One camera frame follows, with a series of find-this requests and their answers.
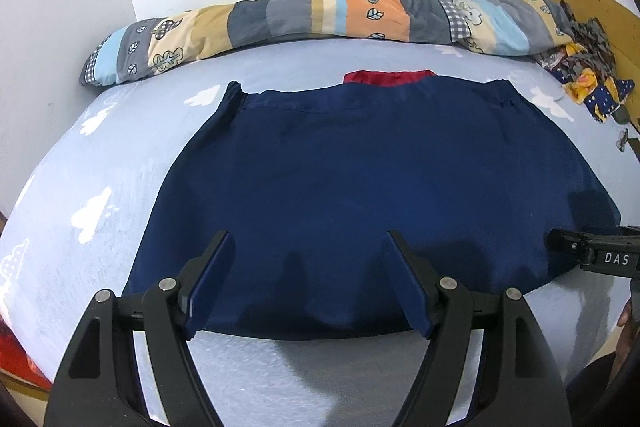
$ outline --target white cloud pattern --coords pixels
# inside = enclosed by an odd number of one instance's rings
[[[102,191],[102,194],[90,198],[89,201],[86,202],[86,206],[71,216],[71,225],[76,227],[76,229],[81,229],[78,235],[78,241],[81,245],[88,243],[94,238],[98,221],[110,196],[111,187],[107,187]]]
[[[202,90],[201,92],[196,94],[196,96],[187,98],[184,103],[191,107],[196,107],[198,105],[210,105],[216,99],[219,90],[220,86],[209,87],[209,89]]]
[[[109,111],[116,107],[116,104],[111,103],[108,107],[101,109],[95,116],[91,118],[87,118],[82,122],[82,129],[80,130],[80,134],[84,134],[85,136],[89,136],[93,134],[100,124],[107,118]]]
[[[443,46],[442,44],[436,44],[435,47],[442,55],[456,55],[457,58],[462,58],[462,54],[460,53],[460,51],[453,46]]]
[[[574,121],[571,115],[556,103],[554,97],[544,94],[539,87],[532,87],[531,94],[533,95],[531,103],[534,105],[544,109],[549,109],[551,111],[551,115],[556,118],[566,118],[570,122]]]
[[[29,239],[25,239],[20,243],[20,245],[16,245],[14,249],[11,251],[9,255],[5,255],[0,261],[0,277],[4,278],[4,282],[2,282],[2,286],[0,286],[0,314],[7,326],[10,328],[11,320],[9,320],[9,309],[4,302],[4,299],[9,293],[9,288],[13,281],[16,280],[18,275],[20,274],[20,268],[22,267],[22,260],[24,259],[24,253],[29,246]]]

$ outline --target leaf print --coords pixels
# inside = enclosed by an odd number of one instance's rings
[[[181,22],[182,22],[182,19],[180,19],[178,22],[174,22],[171,19],[167,19],[164,22],[162,22],[155,30],[153,30],[151,34],[156,38],[157,41],[159,41],[162,39],[162,37],[167,35],[169,31],[180,26]]]
[[[176,48],[174,51],[165,51],[162,55],[154,56],[153,68],[156,68],[159,73],[177,66],[184,58],[184,51],[182,48]]]
[[[380,10],[376,10],[375,8],[371,8],[368,12],[367,12],[367,19],[370,19],[372,21],[379,21],[380,19],[382,19],[382,17],[384,16],[384,12],[381,12]]]

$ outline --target navy blue skirt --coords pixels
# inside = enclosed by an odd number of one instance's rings
[[[525,293],[574,266],[545,248],[550,229],[619,223],[571,141],[505,80],[261,94],[232,82],[169,170],[124,294],[229,230],[236,260],[207,330],[376,335],[409,327],[382,261],[389,229],[472,290]]]

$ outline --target black clamp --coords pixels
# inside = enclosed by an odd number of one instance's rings
[[[585,271],[630,278],[633,318],[640,322],[640,227],[615,227],[603,232],[553,229],[546,243],[549,250],[574,255]]]
[[[454,425],[571,425],[553,356],[517,289],[486,295],[440,277],[396,231],[387,233],[383,250],[391,263],[406,271],[405,282],[414,286],[417,300],[407,297],[405,314],[410,323],[419,322],[418,328],[431,339],[394,427],[446,425],[474,328],[484,329],[476,388],[468,416]],[[144,294],[117,298],[110,290],[98,291],[63,357],[45,427],[81,427],[88,418],[95,427],[161,425],[146,410],[133,330],[146,331],[169,424],[223,427],[186,340],[204,327],[233,257],[231,235],[219,232],[207,251],[189,261],[178,277],[162,279]]]

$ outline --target bed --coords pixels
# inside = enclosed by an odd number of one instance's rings
[[[35,169],[0,240],[2,315],[53,378],[96,290],[122,291],[164,176],[212,115],[226,85],[246,92],[306,90],[354,70],[423,70],[476,82],[508,79],[573,141],[622,214],[640,221],[640,163],[616,147],[620,126],[596,124],[529,58],[454,46],[357,39],[281,42],[187,64],[102,93]],[[630,136],[636,131],[628,126]],[[626,280],[578,269],[527,295],[569,381],[607,338],[628,298]],[[472,339],[450,420],[465,416],[481,333]],[[390,425],[426,348],[415,332],[286,342],[199,332],[190,349],[226,425]],[[143,335],[145,397],[162,419]]]

